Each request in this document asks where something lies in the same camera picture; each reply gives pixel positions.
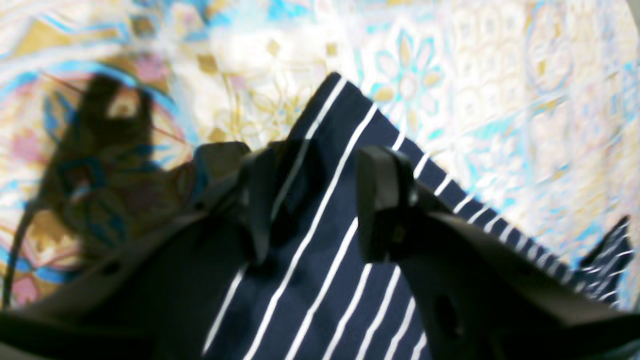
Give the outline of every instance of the striped cloth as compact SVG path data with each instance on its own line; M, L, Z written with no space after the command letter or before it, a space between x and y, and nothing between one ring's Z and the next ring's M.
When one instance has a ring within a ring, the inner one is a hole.
M291 131L274 208L273 248L232 282L206 359L429 359L428 341L400 269L365 265L357 249L355 154L368 145L405 153L414 177L458 216L496 235L566 286L613 304L632 256L624 218L571 269L465 193L405 139L357 87L331 74Z

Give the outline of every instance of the white stripe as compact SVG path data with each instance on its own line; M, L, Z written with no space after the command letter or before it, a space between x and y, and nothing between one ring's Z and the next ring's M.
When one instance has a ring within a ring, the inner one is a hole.
M551 277L555 277L556 276L556 271L558 269L558 266L560 265L560 262L556 259L554 261L554 263L551 265L551 267L548 270L548 274Z
M415 311L415 299L412 297L409 301L409 306L407 306L406 311L404 312L404 318L402 323L400 324L400 328L394 337L391 339L391 343L389 344L389 348L387 349L387 354L385 355L384 360L392 360L394 358L394 354L396 353L396 349L398 348L398 343L403 338L406 331L409 329L409 324L411 324L411 317L413 316L413 312Z
M422 336L420 337L420 341L418 341L416 346L413 348L413 354L411 355L411 360L420 359L420 354L422 353L422 349L425 346L427 346L427 336L424 333L422 333Z
M611 238L615 238L615 237L616 237L616 235L617 235L620 231L622 231L622 229L624 229L625 227L627 227L627 225L629 225L629 222L626 222L624 225L622 225L622 226L620 226L619 228L617 228L617 229L613 232L613 234L611 234ZM610 253L610 252L612 252L612 251L613 251L613 249L616 249L616 248L618 247L618 245L620 245L620 243L621 243L621 242L622 242L626 237L627 237L627 235L624 235L624 236L622 236L622 237L618 238L618 241L616 242L616 244L615 244L615 245L610 246L609 248L607 248L607 250L605 250L605 251L603 251L603 252L599 253L599 254L598 254L598 256L596 256L596 258L595 258L593 261L595 262L595 261L597 261L597 260L601 259L602 257L604 257L604 256L606 256L606 255L609 255L609 253Z
M537 264L539 267L544 267L545 266L545 261L549 258L549 255L551 255L550 251L547 251L544 255L540 256L540 258L537 261Z
M336 98L338 98L338 95L340 95L340 93L342 92L342 89L344 88L346 83L347 83L346 78L340 78L338 80L338 83L335 85L333 90L331 90L331 93L326 98L324 104L322 105L322 108L320 108L320 112L318 112L318 115L316 115L316 118L314 119L313 123L311 123L311 126L309 126L309 128L307 129L307 133L305 134L305 140L310 140L311 138L313 138L318 127L320 126L320 124L322 124L322 121L324 120L326 114L329 112L329 110L333 106L333 103L335 102ZM307 155L308 148L309 148L309 141L304 141L300 147L300 152L296 157L296 161L293 163L291 170L289 171L289 174L287 175L287 178L284 181L284 184L280 188L280 192L278 192L276 199L273 201L273 210L271 212L271 219L274 219L278 214L278 210L280 210L280 206L282 205L282 202L284 201L285 196L287 196L287 192L289 192L289 188L293 184L293 181L296 179L296 176L298 175L298 171L300 171L300 168L302 167L302 162L304 161L305 156Z
M322 121L324 120L324 117L329 112L329 109L331 108L331 106L335 102L335 100L338 97L338 95L342 92L342 89L344 88L346 83L347 83L347 79L346 78L342 78L341 77L338 80L338 82L336 83L335 87L333 88L333 90L331 91L331 93L329 94L327 99L325 100L322 108L320 109L320 112L318 113L318 115L314 119L313 123L311 123L311 126L307 130L307 133L305 135L305 139L308 140L308 139L311 139L313 137L314 133L316 132L316 130L320 126L320 123L322 123ZM280 209L280 205L282 205L282 202L284 201L284 197L286 196L287 192L289 191L289 188L291 187L291 184L293 183L294 178L298 174L298 171L300 171L300 167L302 166L302 161L305 159L305 155L307 154L307 150L308 150L308 147L309 147L308 143L309 143L308 141L305 141L305 142L302 143L302 146L300 148L300 152L298 153L298 156L296 157L296 160L295 160L293 166L291 167L291 171L287 175L287 178L285 179L284 184L280 188L280 191L279 191L278 195L276 196L276 199L274 200L273 208L271 209L271 219L274 219L275 216L277 215L278 210ZM223 302L223 306L220 308L220 311L218 312L218 315L216 316L216 319L213 322L211 330L209 331L209 335L207 336L207 341L206 341L205 347L204 347L204 351L205 352L207 351L209 346L211 346L211 343L215 339L216 333L218 332L218 329L220 328L220 325L222 323L222 319L224 318L225 313L227 312L228 305L231 303L231 300L233 299L233 297L234 297L234 295L236 293L237 287L240 285L240 282L242 281L243 276L244 276L244 269L242 269L241 271L239 271L236 274L236 277L234 278L233 282L231 283L231 287L229 288L229 290L227 290L227 294L225 295L225 300Z
M609 264L607 264L607 266L605 267L605 269L602 271L603 274L606 274L607 271L609 271L610 267L613 266L613 264L615 264L618 260L618 257L616 256L615 258L613 258L613 260L611 260L611 262ZM598 287L598 289L595 292L595 295L599 295L602 290L604 290L604 288L609 285L609 282L611 281L611 276L607 276L607 279L605 281L602 282L602 284L600 284L600 286Z
M604 299L606 299L607 297L610 297L611 295L615 294L616 292L617 292L617 291L616 291L616 290L614 290L614 291L612 291L612 292L610 292L610 293L606 293L606 294L602 295L602 296L598 299L598 301L603 301Z
M566 272L564 273L564 277L562 278L562 285L567 285L571 278L573 277L573 270L566 268Z
M477 213L474 214L474 216L472 216L469 221L467 221L468 224L473 224L474 222L476 222L476 220L480 217L480 215L482 215L485 211L487 211L489 209L489 205L484 205L482 207L482 209L478 210Z
M423 162L426 163L426 161L423 161L425 157L426 157L426 154L425 156L422 157L422 159L420 159L420 162L416 166L416 169L413 171L414 178L418 178L420 176L420 173L424 168L424 164L423 165L420 165L420 164ZM451 181L451 178L448 175L445 176L445 178L442 179L442 182L438 185L438 189L443 187L443 184L444 186L446 186L446 184L448 184L449 181ZM367 333L365 334L365 338L362 341L362 344L360 345L360 350L358 351L356 360L362 360L365 357L367 353L367 349L369 348L369 345L371 344L371 340L373 339L373 334L376 332L376 330L378 330L378 327L380 326L382 319L385 317L385 313L387 312L387 308L389 307L389 303L391 302L391 298L396 289L396 284L398 282L398 278L400 278L400 274L401 274L400 268L396 266L396 268L394 269L394 273L392 274L391 280L389 280L389 284L387 285L387 290L385 291L385 297L382 300L382 305L378 309L378 314L376 314L376 317L374 318L373 323L367 329Z
M540 248L540 244L534 242L533 243L533 247L531 249L529 249L529 253L527 254L527 257L529 258L529 260L534 261L536 259L536 257L538 257L538 249Z
M400 267L396 266L394 269L394 273L391 275L391 280L389 280L389 284L387 285L387 289L385 290L385 296L382 298L382 304L378 309L378 313L376 317L373 319L373 322L367 329L365 333L364 340L362 340L362 344L360 345L360 350L358 351L358 355L356 356L356 360L364 359L364 356L367 354L367 349L371 344L371 340L373 339L373 334L378 330L378 327L382 323L382 319L385 317L387 313L387 308L391 303L391 298L394 296L394 291L396 290L396 284L400 279Z
M404 131L401 131L398 134L398 137L396 138L396 142L394 143L393 146L391 146L391 149L393 149L394 151L398 151L398 149L400 149L400 146L402 146L402 143L404 142Z
M236 290L238 289L238 286L242 281L244 272L246 271L246 267L247 266L245 265L242 268L240 268L240 271L238 271L238 273L236 274L236 277L234 278L234 280L231 282L231 285L229 286L229 290L225 295L225 300L223 300L222 306L220 307L220 310L216 315L216 319L213 321L213 325L211 326L211 329L209 330L209 333L207 335L207 340L205 341L205 344L204 344L204 350L202 350L203 355L207 352L207 350L211 346L213 339L216 337L216 334L220 329L220 325L222 324L222 319L225 317L225 313L229 308L229 304L231 304L231 300L234 298L234 295L236 294Z
M527 245L527 236L523 233L520 233L520 239L518 240L518 245L516 245L516 252L520 252L524 245Z
M424 154L422 156L422 158L418 162L418 165L416 165L415 169L413 170L414 178L417 178L420 176L420 173L422 172L422 169L424 168L424 165L426 164L428 159L429 159L428 154ZM329 346L324 352L323 360L331 359L331 356L333 355L333 351L335 350L335 347L340 342L340 338L342 337L342 333L344 332L344 328L347 322L349 322L351 315L353 314L355 309L358 307L358 303L360 302L360 298L362 297L364 286L367 284L367 278L369 276L370 271L371 271L371 265L366 264L365 268L362 270L362 274L360 275L360 282L358 283L358 288L356 289L356 292L353 294L353 297L351 298L351 302L349 303L349 307L347 308L347 311L344 313L344 315L342 315L342 318L338 322L338 326L336 327L336 330L333 333L331 342L329 343Z
M484 231L486 233L490 233L491 230L493 229L493 226L495 225L496 222L498 222L498 220L502 219L502 217L500 215L496 215L495 218L493 218L493 220L489 221L488 223L486 223L486 225L484 226Z
M427 165L428 159L429 159L429 154L425 152L424 155L422 155L422 157L420 158L420 161L418 161L418 165L416 165L415 169L413 170L414 179L420 176L420 174L422 173L422 170L424 169L424 166Z
M329 286L331 286L331 283L333 281L333 278L335 277L335 274L338 272L338 268L342 263L342 259L344 259L344 255L347 253L349 244L351 244L351 240L353 239L353 235L356 233L357 229L358 229L358 218L355 218L353 219L351 226L349 227L349 230L344 236L344 239L342 239L342 243L340 244L338 253L333 259L333 263L331 263L329 272L326 274L326 277L324 278L324 282L322 284L322 287L320 288L320 292L316 296L314 303L311 305L311 307L307 311L307 314L305 315L304 320L302 320L302 325L300 325L300 329L298 329L298 333L296 334L296 337L294 338L293 343L291 344L291 347L289 347L289 351L285 358L286 360L291 360L294 357L296 357L296 354L298 353L298 349L302 344L302 340L304 340L305 335L309 330L309 326L311 326L311 321L313 320L314 315L316 314L316 311L320 307L320 303L322 303L322 300L324 300L324 296L326 295L326 292L329 290Z
M631 254L632 252L633 252L633 250L628 250L628 251L625 251L625 252L621 252L621 253L619 253L618 255L616 255L616 258L617 258L617 257L620 257L620 256L622 256L622 255Z
M609 277L612 277L612 276L615 276L615 275L618 275L618 274L622 274L623 272L625 272L625 270L626 269L619 270L619 271L616 271L616 272L612 272L611 274L609 274Z
M473 198L474 196L472 194L468 194L467 197L465 197L461 202L458 203L458 205L456 205L455 208L453 208L453 213L459 213L460 210L462 210L462 208L464 208L465 205L467 205Z
M440 185L436 189L436 191L433 192L433 195L440 196L440 194L447 188L447 185L449 185L450 182L451 182L451 175L447 174L444 177L444 180L440 183Z
M293 276L293 272L296 269L296 266L298 266L298 261L300 260L300 257L302 257L302 253L305 251L305 249L307 248L307 245L309 244L309 242L311 242L311 238L316 232L316 228L318 227L318 224L320 223L320 219L324 214L324 209L326 208L326 205L329 203L329 200L333 195L333 191L338 183L338 180L340 179L340 174L342 173L342 169L344 168L344 165L346 164L347 159L351 154L351 150L353 150L353 147L355 146L356 142L358 141L358 138L362 134L362 131L364 131L367 125L369 125L371 119L373 119L373 116L376 114L377 110L378 108L376 107L375 104L373 104L369 109L369 112L367 113L365 118L362 120L362 122L358 125L358 127L355 129L355 131L351 135L351 138L349 139L349 143L347 144L346 149L344 149L344 153L342 154L342 157L338 162L338 166L335 169L335 173L333 174L331 182L329 183L329 186L327 187L326 192L324 193L322 201L320 202L320 206L318 207L316 215L314 216L314 219L311 223L309 231L307 232L307 235L300 243L300 246L296 250L296 253L293 255L293 258L291 259L291 264L289 265L289 268L287 269L287 273L285 274L284 279L282 279L280 286L271 297L271 300L269 301L269 305L267 306L267 310L264 313L264 316L262 317L260 326L258 327L258 332L255 335L255 338L253 339L253 343L251 344L249 351L247 351L246 355L244 356L244 360L252 359L255 353L258 351L258 348L260 347L260 343L262 342L262 337L264 336L264 333L267 331L267 326L269 326L269 323L271 322L271 317L275 312L276 306L278 305L278 301L280 300L280 297L282 296L282 293L284 292L284 290L287 288L287 285L289 284L289 280L291 279L291 276Z
M356 291L351 298L349 306L347 307L347 311L345 311L344 315L342 315L342 318L340 318L338 326L336 326L333 337L331 338L331 342L329 342L329 346L324 351L324 356L322 357L323 360L330 360L333 356L333 351L340 342L340 338L342 337L344 328L347 326L349 319L351 319L351 315L353 315L353 313L356 311L356 307L358 307L358 303L360 302L360 298L362 297L362 293L364 292L364 287L367 284L367 278L369 278L369 273L371 273L371 264L366 264L364 266L364 270L362 270L362 274L360 274L358 286L356 287Z
M502 241L503 243L507 241L507 239L509 238L509 235L511 235L511 232L513 231L513 224L508 224L507 227L504 228L504 230L502 231L502 234L500 234L500 241Z
M584 281L581 281L576 287L575 287L575 292L579 293L580 291L582 291L582 289L584 289Z

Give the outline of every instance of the screw hole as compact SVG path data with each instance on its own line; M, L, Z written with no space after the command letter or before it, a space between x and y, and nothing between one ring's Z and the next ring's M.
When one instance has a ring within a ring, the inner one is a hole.
M119 269L120 269L120 263L117 261L112 261L108 263L107 266L104 267L104 269L102 269L102 274L112 275L118 272Z
M448 337L458 339L464 335L463 325L449 297L440 296L436 299L435 315L440 328Z

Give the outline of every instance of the patterned tablecloth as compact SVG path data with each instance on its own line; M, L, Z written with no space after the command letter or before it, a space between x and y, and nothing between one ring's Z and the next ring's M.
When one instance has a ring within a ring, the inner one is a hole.
M24 202L96 73L153 93L152 157L168 170L202 143L258 149L284 138L337 71L463 187L570 264L624 214L640 247L638 45L625 0L4 0L0 257L6 264ZM132 94L116 108L135 107ZM188 167L150 187L149 176L111 176L94 160L60 171L102 182L105 195L70 215L97 248L188 201ZM83 251L55 213L36 214L14 300L54 291L86 266ZM636 257L621 280L623 309L639 277Z

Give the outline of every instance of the black cable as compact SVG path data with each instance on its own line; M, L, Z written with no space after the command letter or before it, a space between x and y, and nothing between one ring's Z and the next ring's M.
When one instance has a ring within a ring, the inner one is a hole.
M2 308L8 309L11 303L11 292L13 290L13 278L15 277L15 268L18 265L18 258L20 256L20 249L22 243L24 243L24 236L27 233L27 228L33 220L35 213L39 210L40 204L37 200L31 200L27 203L24 214L20 219L18 229L13 235L13 243L11 244L11 251L9 252L9 259L7 260L6 273L4 275L4 283L2 290Z

